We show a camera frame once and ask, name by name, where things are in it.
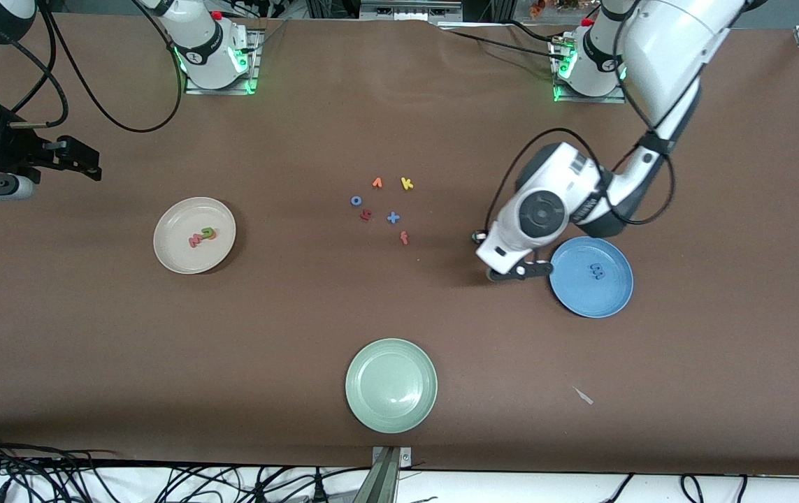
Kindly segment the orange background object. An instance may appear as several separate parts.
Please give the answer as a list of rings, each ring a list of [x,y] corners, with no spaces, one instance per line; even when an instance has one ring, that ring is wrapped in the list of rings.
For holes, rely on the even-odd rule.
[[[582,8],[584,2],[588,0],[531,0],[529,16],[531,19],[537,19],[544,15],[574,13]]]

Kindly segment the beige brown round plate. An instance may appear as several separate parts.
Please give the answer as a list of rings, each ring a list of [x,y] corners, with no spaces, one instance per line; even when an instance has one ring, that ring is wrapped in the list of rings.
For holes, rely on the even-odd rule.
[[[196,248],[188,238],[214,227],[217,238],[204,240]],[[232,251],[236,241],[236,220],[229,207],[216,198],[193,197],[179,201],[160,217],[153,235],[157,260],[167,270],[193,275],[216,268]]]

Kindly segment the grey metal equipment box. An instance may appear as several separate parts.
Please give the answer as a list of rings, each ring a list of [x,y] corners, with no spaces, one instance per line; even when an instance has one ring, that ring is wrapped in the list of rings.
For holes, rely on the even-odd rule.
[[[360,20],[463,22],[462,0],[360,0]]]

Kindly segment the aluminium frame post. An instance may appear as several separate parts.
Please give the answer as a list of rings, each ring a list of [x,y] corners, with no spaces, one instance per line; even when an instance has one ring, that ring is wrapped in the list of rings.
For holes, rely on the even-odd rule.
[[[377,446],[373,449],[373,467],[365,503],[396,503],[399,474],[412,466],[411,446]]]

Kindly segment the blue round plate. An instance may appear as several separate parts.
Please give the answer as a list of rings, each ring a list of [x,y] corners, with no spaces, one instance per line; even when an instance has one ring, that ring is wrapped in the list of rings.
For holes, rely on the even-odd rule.
[[[625,254],[598,238],[572,238],[562,243],[550,260],[547,277],[554,296],[570,312],[590,319],[613,316],[626,308],[635,290],[635,275]],[[595,279],[590,265],[603,264],[605,276]]]

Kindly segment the green round plate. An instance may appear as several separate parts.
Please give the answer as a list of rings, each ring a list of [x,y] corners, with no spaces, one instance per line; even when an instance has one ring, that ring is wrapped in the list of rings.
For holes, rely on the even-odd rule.
[[[431,413],[437,396],[431,357],[407,340],[375,340],[355,354],[346,370],[346,402],[373,432],[395,435],[415,429]]]

